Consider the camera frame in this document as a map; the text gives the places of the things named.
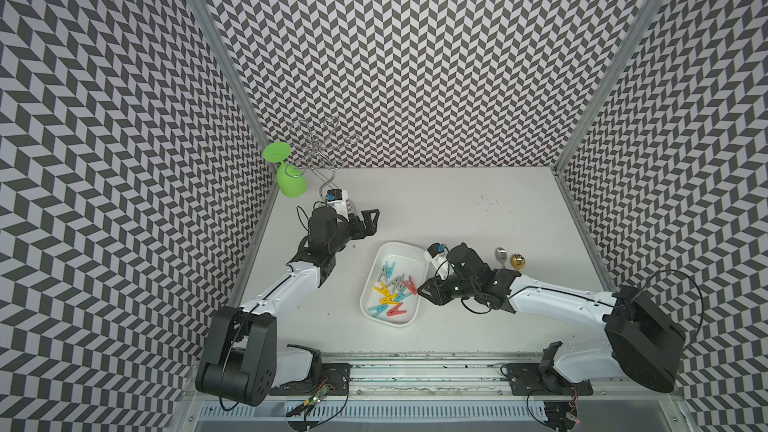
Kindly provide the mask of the red clothespin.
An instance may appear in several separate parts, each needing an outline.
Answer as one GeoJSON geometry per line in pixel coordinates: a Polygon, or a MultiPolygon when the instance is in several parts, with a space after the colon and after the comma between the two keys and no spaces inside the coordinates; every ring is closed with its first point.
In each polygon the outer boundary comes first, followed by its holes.
{"type": "Polygon", "coordinates": [[[409,276],[407,279],[405,279],[403,281],[403,284],[410,291],[411,294],[413,294],[413,295],[417,295],[418,294],[418,289],[417,289],[417,287],[416,287],[416,285],[415,285],[415,283],[413,281],[413,278],[411,276],[409,276]]]}
{"type": "Polygon", "coordinates": [[[394,317],[394,316],[402,315],[402,314],[405,314],[405,313],[406,313],[406,310],[401,308],[401,304],[398,304],[398,305],[394,306],[393,308],[391,308],[390,310],[387,311],[387,316],[388,317],[394,317]]]}

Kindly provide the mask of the white plastic storage box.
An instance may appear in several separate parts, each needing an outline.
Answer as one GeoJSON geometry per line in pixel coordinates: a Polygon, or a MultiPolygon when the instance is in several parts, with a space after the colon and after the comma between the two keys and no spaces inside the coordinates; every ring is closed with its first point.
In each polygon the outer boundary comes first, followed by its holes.
{"type": "Polygon", "coordinates": [[[376,323],[409,326],[418,314],[417,289],[426,280],[429,267],[421,248],[400,242],[382,245],[360,296],[362,314],[376,323]]]}

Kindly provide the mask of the yellow clothespin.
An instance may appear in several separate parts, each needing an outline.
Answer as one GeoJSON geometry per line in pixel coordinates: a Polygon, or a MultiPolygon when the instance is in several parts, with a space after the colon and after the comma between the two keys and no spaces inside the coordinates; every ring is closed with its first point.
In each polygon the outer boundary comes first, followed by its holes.
{"type": "Polygon", "coordinates": [[[384,282],[379,282],[373,286],[374,290],[380,293],[384,298],[392,297],[393,293],[389,290],[384,282]]]}
{"type": "Polygon", "coordinates": [[[389,296],[385,296],[380,300],[380,303],[382,305],[389,304],[389,305],[397,305],[402,302],[403,298],[400,294],[393,294],[389,296]]]}

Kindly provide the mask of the teal clothespin bottom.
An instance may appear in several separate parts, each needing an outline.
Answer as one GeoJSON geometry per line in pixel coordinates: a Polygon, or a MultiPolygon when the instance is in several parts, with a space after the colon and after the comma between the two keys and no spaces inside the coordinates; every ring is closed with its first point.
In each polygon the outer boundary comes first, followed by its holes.
{"type": "Polygon", "coordinates": [[[389,308],[388,304],[380,304],[374,307],[370,307],[367,312],[371,317],[378,317],[382,313],[386,312],[389,308]]]}

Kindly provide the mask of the red clothespin bottom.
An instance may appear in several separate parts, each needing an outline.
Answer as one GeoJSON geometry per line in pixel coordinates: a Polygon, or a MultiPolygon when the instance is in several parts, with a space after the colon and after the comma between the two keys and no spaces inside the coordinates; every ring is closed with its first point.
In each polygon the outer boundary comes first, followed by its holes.
{"type": "Polygon", "coordinates": [[[394,317],[394,316],[402,315],[402,314],[405,314],[405,313],[406,313],[406,310],[401,308],[401,304],[398,304],[398,305],[394,306],[393,308],[391,308],[390,310],[387,311],[387,316],[388,317],[394,317]]]}

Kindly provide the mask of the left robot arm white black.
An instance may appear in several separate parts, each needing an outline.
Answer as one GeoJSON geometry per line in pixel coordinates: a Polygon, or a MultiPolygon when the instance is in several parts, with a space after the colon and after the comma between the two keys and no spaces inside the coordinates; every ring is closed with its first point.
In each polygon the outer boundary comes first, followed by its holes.
{"type": "Polygon", "coordinates": [[[255,298],[224,306],[212,317],[195,376],[197,391],[237,404],[259,405],[280,390],[312,390],[322,382],[317,349],[278,344],[278,318],[319,289],[349,242],[377,232],[380,211],[344,217],[332,206],[314,209],[306,235],[284,274],[255,298]]]}

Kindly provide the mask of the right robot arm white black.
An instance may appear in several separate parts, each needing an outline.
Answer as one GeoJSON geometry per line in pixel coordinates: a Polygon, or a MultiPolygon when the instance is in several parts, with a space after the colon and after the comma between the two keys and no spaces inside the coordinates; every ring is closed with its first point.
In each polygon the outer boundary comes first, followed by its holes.
{"type": "Polygon", "coordinates": [[[540,390],[563,395],[593,379],[621,377],[654,392],[675,390],[686,334],[647,291],[623,286],[591,292],[543,282],[516,267],[493,269],[465,243],[452,249],[434,243],[424,255],[435,274],[418,293],[434,305],[472,299],[486,311],[548,317],[599,332],[578,343],[550,343],[533,374],[540,390]]]}

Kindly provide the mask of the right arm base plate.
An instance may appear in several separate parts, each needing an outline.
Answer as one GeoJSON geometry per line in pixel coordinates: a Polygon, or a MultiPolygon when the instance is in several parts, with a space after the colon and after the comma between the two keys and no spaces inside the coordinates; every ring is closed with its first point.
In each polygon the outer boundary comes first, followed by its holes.
{"type": "Polygon", "coordinates": [[[507,363],[499,368],[507,380],[513,396],[529,393],[545,396],[591,396],[594,389],[589,381],[570,383],[554,369],[545,372],[532,363],[507,363]]]}

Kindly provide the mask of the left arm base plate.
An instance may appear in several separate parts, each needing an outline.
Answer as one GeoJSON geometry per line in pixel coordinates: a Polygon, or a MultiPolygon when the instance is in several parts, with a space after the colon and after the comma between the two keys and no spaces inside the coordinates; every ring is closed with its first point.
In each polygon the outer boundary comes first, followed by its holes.
{"type": "Polygon", "coordinates": [[[303,381],[295,381],[273,387],[272,396],[308,397],[318,392],[322,387],[327,388],[330,396],[346,396],[349,392],[351,378],[350,363],[323,364],[320,369],[310,373],[303,381]]]}

